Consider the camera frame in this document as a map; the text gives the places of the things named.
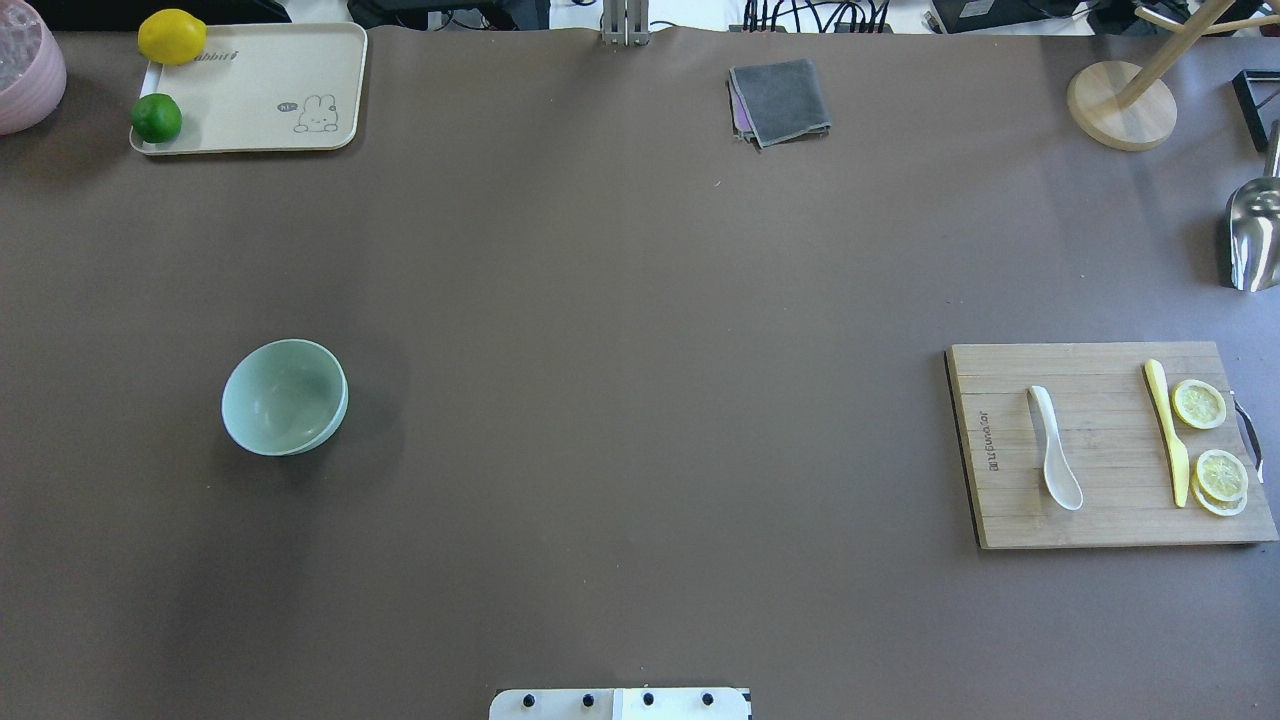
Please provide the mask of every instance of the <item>wooden stand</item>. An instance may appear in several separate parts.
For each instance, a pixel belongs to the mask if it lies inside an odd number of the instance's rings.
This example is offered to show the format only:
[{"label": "wooden stand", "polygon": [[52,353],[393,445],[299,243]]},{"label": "wooden stand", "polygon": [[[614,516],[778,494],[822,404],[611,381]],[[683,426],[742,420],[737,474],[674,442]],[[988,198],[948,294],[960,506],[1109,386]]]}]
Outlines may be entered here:
[{"label": "wooden stand", "polygon": [[1140,14],[1148,20],[1152,19],[1149,15],[1160,18],[1152,22],[1172,29],[1175,35],[1144,68],[1120,60],[1107,60],[1080,70],[1066,88],[1066,106],[1071,111],[1071,118],[1089,137],[1116,150],[1151,150],[1167,140],[1174,132],[1174,123],[1178,122],[1178,105],[1160,77],[1172,67],[1174,61],[1202,35],[1254,27],[1280,19],[1260,18],[1215,26],[1213,22],[1234,1],[1207,0],[1185,26],[1149,10]]}]

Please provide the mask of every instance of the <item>green bowl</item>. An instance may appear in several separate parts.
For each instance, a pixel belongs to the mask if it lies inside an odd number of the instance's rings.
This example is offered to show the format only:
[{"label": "green bowl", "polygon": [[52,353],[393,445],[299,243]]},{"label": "green bowl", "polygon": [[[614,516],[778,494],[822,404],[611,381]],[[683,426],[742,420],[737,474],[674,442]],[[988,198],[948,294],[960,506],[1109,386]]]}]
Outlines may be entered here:
[{"label": "green bowl", "polygon": [[317,447],[347,414],[347,375],[323,346],[278,340],[250,352],[223,389],[223,425],[259,455],[297,455]]}]

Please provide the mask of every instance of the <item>wooden rod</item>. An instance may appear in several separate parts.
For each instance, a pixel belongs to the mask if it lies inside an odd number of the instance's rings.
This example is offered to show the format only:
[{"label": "wooden rod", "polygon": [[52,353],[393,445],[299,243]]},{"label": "wooden rod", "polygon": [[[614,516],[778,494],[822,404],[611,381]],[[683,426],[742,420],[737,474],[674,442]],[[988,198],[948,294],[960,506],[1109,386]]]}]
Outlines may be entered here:
[{"label": "wooden rod", "polygon": [[[1134,9],[1133,14],[1137,15],[1138,18],[1142,18],[1142,19],[1147,20],[1148,23],[1151,23],[1153,26],[1162,27],[1162,28],[1167,29],[1169,32],[1183,32],[1183,29],[1184,29],[1183,23],[1180,23],[1178,20],[1171,20],[1171,19],[1166,18],[1165,15],[1161,15],[1160,13],[1152,10],[1151,8],[1138,6],[1137,9]],[[1275,24],[1275,23],[1280,23],[1280,15],[1263,15],[1261,18],[1245,18],[1243,20],[1233,20],[1233,22],[1229,22],[1229,23],[1217,23],[1217,24],[1208,26],[1208,28],[1204,31],[1204,35],[1216,35],[1219,32],[1235,32],[1238,29],[1244,29],[1247,27],[1262,27],[1262,26],[1270,26],[1270,24]]]},{"label": "wooden rod", "polygon": [[1147,92],[1147,88],[1152,86],[1160,76],[1165,74],[1174,65],[1178,58],[1181,58],[1193,42],[1199,40],[1199,36],[1204,35],[1208,26],[1213,24],[1222,13],[1230,8],[1235,0],[1207,0],[1201,5],[1199,10],[1192,14],[1187,19],[1187,24],[1183,26],[1183,32],[1174,33],[1158,51],[1156,56],[1151,59],[1149,63],[1137,76],[1129,81],[1129,85],[1124,86],[1124,90],[1116,95],[1116,102],[1120,108],[1128,108],[1133,105],[1133,101]]}]

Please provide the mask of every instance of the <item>round wooden base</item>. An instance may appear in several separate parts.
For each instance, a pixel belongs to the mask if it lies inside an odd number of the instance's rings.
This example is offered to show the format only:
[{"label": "round wooden base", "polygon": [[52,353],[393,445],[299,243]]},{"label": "round wooden base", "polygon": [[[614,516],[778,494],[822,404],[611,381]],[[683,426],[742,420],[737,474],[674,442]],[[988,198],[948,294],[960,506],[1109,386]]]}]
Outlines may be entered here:
[{"label": "round wooden base", "polygon": [[1151,150],[1169,138],[1178,122],[1178,105],[1169,86],[1156,81],[1128,108],[1116,95],[1138,72],[1133,63],[1107,60],[1080,70],[1066,88],[1066,106],[1080,129],[1107,147]]}]

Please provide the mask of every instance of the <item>metal scoop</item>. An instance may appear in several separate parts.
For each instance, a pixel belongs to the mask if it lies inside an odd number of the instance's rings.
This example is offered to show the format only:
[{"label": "metal scoop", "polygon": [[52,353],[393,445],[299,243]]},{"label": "metal scoop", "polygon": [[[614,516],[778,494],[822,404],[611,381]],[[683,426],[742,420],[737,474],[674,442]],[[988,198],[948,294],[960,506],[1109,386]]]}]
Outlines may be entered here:
[{"label": "metal scoop", "polygon": [[1263,177],[1231,193],[1226,204],[1231,286],[1256,292],[1280,284],[1280,120],[1271,126]]}]

